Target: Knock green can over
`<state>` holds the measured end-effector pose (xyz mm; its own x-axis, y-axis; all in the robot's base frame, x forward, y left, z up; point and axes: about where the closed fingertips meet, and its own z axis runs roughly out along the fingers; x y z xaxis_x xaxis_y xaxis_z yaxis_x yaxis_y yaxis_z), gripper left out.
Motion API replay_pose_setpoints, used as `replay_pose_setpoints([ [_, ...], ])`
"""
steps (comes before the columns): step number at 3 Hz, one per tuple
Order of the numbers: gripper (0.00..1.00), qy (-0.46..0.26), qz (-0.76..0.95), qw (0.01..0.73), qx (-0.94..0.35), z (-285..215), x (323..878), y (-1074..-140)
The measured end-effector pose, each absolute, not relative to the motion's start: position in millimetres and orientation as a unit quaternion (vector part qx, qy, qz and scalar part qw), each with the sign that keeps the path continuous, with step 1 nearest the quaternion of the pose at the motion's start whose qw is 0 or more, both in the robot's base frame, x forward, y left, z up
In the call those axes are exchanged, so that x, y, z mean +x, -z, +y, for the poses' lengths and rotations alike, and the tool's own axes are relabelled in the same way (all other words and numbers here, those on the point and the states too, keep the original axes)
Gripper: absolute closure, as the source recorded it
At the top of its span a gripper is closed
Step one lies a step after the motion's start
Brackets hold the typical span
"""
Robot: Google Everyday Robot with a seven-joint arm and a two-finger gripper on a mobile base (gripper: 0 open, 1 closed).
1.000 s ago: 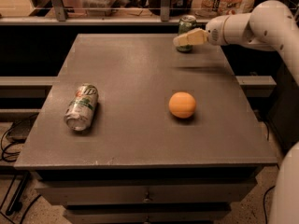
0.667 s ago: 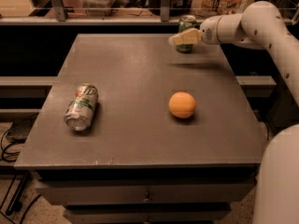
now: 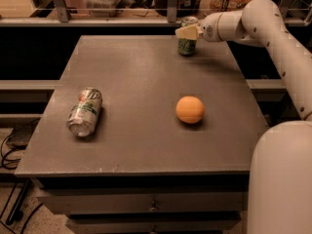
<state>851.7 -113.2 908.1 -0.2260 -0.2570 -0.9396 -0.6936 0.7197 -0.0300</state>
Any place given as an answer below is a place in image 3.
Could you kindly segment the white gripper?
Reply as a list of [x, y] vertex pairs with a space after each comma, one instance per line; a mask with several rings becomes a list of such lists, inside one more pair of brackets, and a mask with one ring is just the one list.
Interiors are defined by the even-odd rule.
[[218, 34], [218, 22], [222, 13], [214, 13], [206, 16], [200, 21], [200, 27], [197, 24], [191, 24], [180, 27], [175, 31], [175, 36], [179, 39], [197, 40], [202, 36], [208, 42], [220, 42], [221, 38]]

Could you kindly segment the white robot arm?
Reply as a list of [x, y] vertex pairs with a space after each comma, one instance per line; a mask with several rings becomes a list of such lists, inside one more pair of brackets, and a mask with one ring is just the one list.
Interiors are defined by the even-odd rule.
[[295, 117], [258, 140], [251, 160], [247, 234], [312, 234], [312, 54], [287, 29], [272, 0], [252, 0], [175, 31], [177, 38], [266, 49]]

